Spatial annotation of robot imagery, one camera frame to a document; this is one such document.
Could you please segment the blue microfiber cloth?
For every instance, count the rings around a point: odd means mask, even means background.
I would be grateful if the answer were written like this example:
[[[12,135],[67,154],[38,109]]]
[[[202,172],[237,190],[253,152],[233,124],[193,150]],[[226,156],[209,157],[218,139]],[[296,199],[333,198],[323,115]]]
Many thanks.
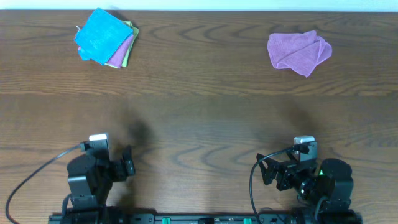
[[[134,39],[134,29],[104,9],[97,8],[89,16],[74,41],[82,60],[120,68]]]

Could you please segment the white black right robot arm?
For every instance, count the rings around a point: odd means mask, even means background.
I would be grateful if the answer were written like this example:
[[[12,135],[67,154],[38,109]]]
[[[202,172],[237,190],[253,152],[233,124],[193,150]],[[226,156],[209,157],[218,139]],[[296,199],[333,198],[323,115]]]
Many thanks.
[[[256,156],[264,185],[277,182],[280,191],[294,189],[303,204],[285,215],[269,214],[268,220],[257,215],[261,223],[336,223],[359,224],[362,216],[350,209],[354,189],[352,168],[340,159],[301,160],[292,153],[289,160],[278,162],[262,154]]]

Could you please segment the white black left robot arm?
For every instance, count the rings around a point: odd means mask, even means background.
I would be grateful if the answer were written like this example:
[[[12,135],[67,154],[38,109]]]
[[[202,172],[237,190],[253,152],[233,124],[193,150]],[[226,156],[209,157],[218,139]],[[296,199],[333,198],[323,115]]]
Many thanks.
[[[122,221],[119,212],[106,205],[109,192],[115,182],[124,182],[135,175],[132,147],[127,146],[122,157],[112,161],[107,146],[82,145],[84,155],[67,165],[72,208],[64,205],[60,223],[111,223]]]

